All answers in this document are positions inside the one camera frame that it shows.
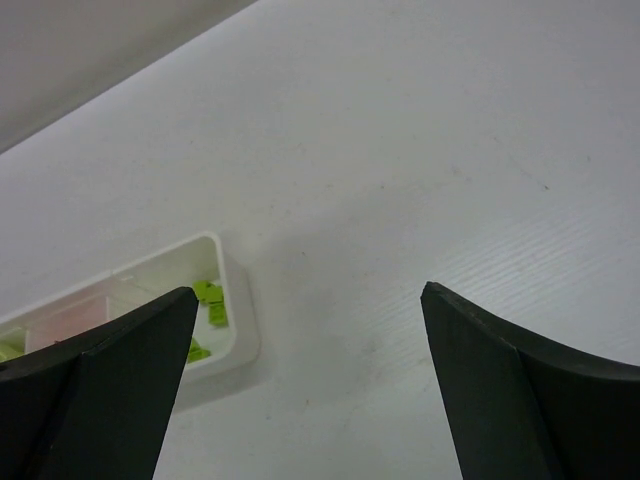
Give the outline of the green 2x3 lego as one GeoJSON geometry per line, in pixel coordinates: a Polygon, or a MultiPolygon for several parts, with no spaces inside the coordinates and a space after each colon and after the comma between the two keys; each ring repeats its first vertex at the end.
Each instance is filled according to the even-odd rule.
{"type": "Polygon", "coordinates": [[[21,344],[13,344],[4,340],[0,341],[0,362],[11,361],[19,358],[24,354],[24,348],[21,344]]]}

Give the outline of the white three-compartment tray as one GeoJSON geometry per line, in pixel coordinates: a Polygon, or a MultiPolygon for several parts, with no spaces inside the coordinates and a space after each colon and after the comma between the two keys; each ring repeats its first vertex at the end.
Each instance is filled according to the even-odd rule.
{"type": "Polygon", "coordinates": [[[248,277],[220,238],[200,233],[133,262],[112,267],[1,318],[7,362],[114,320],[178,287],[198,300],[191,347],[178,390],[185,410],[216,394],[211,381],[253,361],[259,352],[248,277]]]}

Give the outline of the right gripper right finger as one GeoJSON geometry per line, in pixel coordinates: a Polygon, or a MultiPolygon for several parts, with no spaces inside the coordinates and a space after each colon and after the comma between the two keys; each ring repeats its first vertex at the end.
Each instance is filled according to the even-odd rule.
{"type": "Polygon", "coordinates": [[[435,282],[421,305],[464,478],[638,478],[637,366],[536,334],[435,282]]]}

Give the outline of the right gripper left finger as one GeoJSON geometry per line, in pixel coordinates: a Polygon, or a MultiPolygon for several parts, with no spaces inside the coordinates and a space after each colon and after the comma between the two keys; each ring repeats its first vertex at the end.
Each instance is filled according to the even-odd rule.
{"type": "Polygon", "coordinates": [[[198,305],[179,287],[2,363],[2,478],[152,478],[198,305]]]}

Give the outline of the small green lego cube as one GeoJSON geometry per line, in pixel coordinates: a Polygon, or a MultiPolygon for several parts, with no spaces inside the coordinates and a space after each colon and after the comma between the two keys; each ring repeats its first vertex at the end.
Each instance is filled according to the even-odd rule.
{"type": "Polygon", "coordinates": [[[202,304],[212,305],[224,301],[223,289],[208,280],[199,280],[193,283],[192,289],[202,304]]]}

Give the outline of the small green lego piece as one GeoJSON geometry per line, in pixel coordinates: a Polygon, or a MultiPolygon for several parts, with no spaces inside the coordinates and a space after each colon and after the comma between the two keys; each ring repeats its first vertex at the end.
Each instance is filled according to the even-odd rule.
{"type": "Polygon", "coordinates": [[[213,303],[208,306],[208,323],[215,329],[228,327],[228,318],[223,303],[213,303]]]}

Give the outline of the small green lego curved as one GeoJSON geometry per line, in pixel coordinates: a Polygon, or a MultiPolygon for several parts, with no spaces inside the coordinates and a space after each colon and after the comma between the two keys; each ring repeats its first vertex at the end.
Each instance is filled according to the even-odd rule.
{"type": "Polygon", "coordinates": [[[202,347],[200,343],[194,338],[191,338],[191,343],[187,355],[187,363],[195,363],[201,360],[204,360],[211,356],[211,352],[202,347]]]}

